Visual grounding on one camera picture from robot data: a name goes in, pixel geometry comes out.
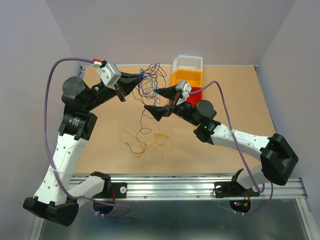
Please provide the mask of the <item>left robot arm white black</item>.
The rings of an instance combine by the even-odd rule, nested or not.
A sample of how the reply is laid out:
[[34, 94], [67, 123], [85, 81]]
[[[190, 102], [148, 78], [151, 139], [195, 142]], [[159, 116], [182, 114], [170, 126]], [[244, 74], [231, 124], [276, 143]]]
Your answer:
[[121, 73], [114, 88], [100, 82], [93, 87], [77, 76], [68, 78], [62, 85], [63, 118], [58, 130], [54, 154], [49, 155], [50, 165], [45, 177], [32, 197], [24, 200], [23, 208], [37, 217], [70, 226], [80, 206], [95, 195], [115, 195], [111, 177], [95, 171], [78, 186], [67, 190], [78, 158], [89, 141], [97, 122], [92, 110], [118, 97], [121, 102], [141, 82], [138, 74]]

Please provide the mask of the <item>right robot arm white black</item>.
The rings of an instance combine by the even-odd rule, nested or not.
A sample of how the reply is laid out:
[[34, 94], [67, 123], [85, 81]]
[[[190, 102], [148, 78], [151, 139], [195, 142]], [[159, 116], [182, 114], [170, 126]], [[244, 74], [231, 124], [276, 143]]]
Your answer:
[[217, 112], [210, 101], [200, 100], [193, 104], [187, 100], [191, 94], [189, 87], [175, 85], [160, 88], [158, 93], [170, 103], [144, 106], [156, 121], [174, 114], [196, 127], [193, 132], [201, 142], [237, 150], [241, 158], [249, 155], [260, 162], [253, 168], [245, 163], [245, 168], [238, 170], [221, 190], [242, 195], [260, 184], [287, 184], [299, 158], [284, 136], [278, 133], [272, 136], [253, 135], [216, 121]]

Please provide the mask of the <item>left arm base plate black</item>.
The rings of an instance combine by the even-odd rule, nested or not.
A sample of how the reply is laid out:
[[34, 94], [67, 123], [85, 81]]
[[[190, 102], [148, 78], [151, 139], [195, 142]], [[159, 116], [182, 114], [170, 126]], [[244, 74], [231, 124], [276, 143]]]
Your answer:
[[125, 199], [127, 197], [128, 184], [126, 182], [103, 183], [102, 190], [94, 190], [93, 199]]

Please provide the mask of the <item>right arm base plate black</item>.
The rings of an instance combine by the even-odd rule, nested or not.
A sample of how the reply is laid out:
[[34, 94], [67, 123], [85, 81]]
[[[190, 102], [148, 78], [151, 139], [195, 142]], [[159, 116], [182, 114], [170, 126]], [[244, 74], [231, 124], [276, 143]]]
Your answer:
[[258, 192], [252, 188], [245, 189], [235, 181], [218, 181], [214, 183], [214, 193], [216, 198], [245, 197], [250, 193], [251, 197], [259, 197]]

